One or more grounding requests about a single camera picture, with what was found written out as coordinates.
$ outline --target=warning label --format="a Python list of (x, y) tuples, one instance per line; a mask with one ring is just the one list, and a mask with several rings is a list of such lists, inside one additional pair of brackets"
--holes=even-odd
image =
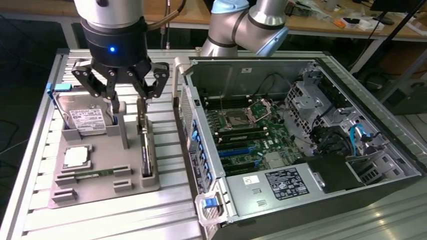
[(70, 111), (75, 127), (80, 132), (106, 130), (103, 112), (99, 108)]
[(302, 176), (295, 168), (266, 173), (266, 177), (278, 200), (310, 194)]

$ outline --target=motherboard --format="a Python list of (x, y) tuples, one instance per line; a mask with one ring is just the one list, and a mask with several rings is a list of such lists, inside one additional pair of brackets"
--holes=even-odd
[(303, 154), (275, 103), (262, 97), (219, 101), (209, 101), (205, 109), (226, 175), (293, 165)]

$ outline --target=robotic arm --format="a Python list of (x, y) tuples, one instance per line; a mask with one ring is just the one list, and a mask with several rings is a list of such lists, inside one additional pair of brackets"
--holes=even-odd
[(202, 56), (237, 57), (238, 45), (258, 56), (271, 56), (289, 34), (287, 2), (258, 0), (250, 8), (247, 0), (215, 0)]
[[(160, 97), (170, 78), (170, 65), (152, 63), (146, 32), (171, 21), (184, 5), (186, 0), (159, 22), (147, 24), (143, 0), (75, 0), (92, 60), (80, 59), (71, 72), (94, 97), (111, 101), (115, 114), (120, 107), (116, 84), (132, 84), (143, 100)], [(107, 79), (106, 84), (96, 79), (92, 69)], [(144, 80), (150, 71), (155, 77), (152, 85)]]

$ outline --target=aluminum workbench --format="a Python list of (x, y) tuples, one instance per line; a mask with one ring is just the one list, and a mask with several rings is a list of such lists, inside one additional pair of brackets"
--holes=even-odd
[[(322, 52), (307, 53), (318, 54), (327, 64), (342, 68), (337, 60)], [(295, 54), (291, 51), (279, 52), (277, 56), (291, 57)], [(168, 62), (172, 70), (175, 57), (197, 56), (198, 52), (151, 50), (148, 55), (154, 62)], [(243, 52), (241, 56), (251, 56), (251, 53)], [(71, 74), (72, 65), (78, 58), (90, 57), (88, 50), (59, 53), (48, 82), (79, 85)], [(48, 198), (63, 120), (48, 96), (43, 97), (0, 229), (2, 240), (203, 238), (172, 112), (172, 77), (162, 97), (154, 99), (148, 106), (150, 119), (154, 121), (160, 190), (58, 209), (48, 209)], [(147, 81), (154, 81), (152, 75), (147, 76)], [(135, 121), (138, 93), (130, 84), (118, 84), (116, 92), (119, 99), (127, 103), (124, 120)], [(427, 239), (426, 183), (426, 180), (419, 181), (363, 209), (259, 239)]]

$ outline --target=wooden desk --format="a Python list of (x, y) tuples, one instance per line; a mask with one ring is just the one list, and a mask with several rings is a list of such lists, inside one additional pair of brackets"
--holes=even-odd
[[(314, 1), (318, 3), (322, 11), (333, 16), (333, 19), (335, 19), (341, 15), (338, 12), (327, 12), (325, 10), (326, 3), (323, 3), (321, 0)], [(358, 12), (363, 8), (366, 14), (371, 14), (370, 8), (363, 4), (354, 3), (353, 0), (341, 0), (339, 4), (349, 9), (357, 10)], [(160, 7), (146, 7), (144, 12), (144, 17), (148, 22), (155, 22), (164, 16), (164, 9), (162, 9)], [(10, 19), (50, 21), (60, 23), (68, 47), (71, 49), (79, 48), (72, 23), (79, 23), (80, 17), (74, 2), (62, 0), (0, 0), (0, 13)], [(367, 48), (351, 72), (357, 72), (362, 68), (367, 60), (371, 58), (378, 47), (386, 40), (387, 36), (394, 31), (398, 23), (402, 21), (399, 17), (391, 16), (390, 18), (395, 21), (395, 24), (391, 26), (386, 25), (382, 31), (377, 31), (374, 33), (374, 42)], [(187, 0), (186, 13), (172, 20), (171, 27), (209, 29), (210, 21), (211, 14), (203, 0)], [(371, 34), (370, 31), (362, 31), (358, 28), (342, 29), (331, 21), (318, 20), (314, 16), (291, 16), (287, 18), (286, 26), (290, 29), (289, 33), (291, 35), (367, 39)], [(409, 27), (405, 27), (398, 33), (394, 40), (409, 42), (427, 42), (427, 37), (419, 35)]]
[[(0, 0), (0, 14), (8, 19), (60, 23), (68, 47), (79, 48), (72, 24), (80, 23), (80, 16), (72, 1)], [(144, 18), (148, 23), (160, 20), (163, 16), (164, 9), (144, 7)], [(170, 25), (172, 28), (209, 29), (210, 21), (211, 13), (205, 1), (187, 0), (184, 13), (172, 20)]]

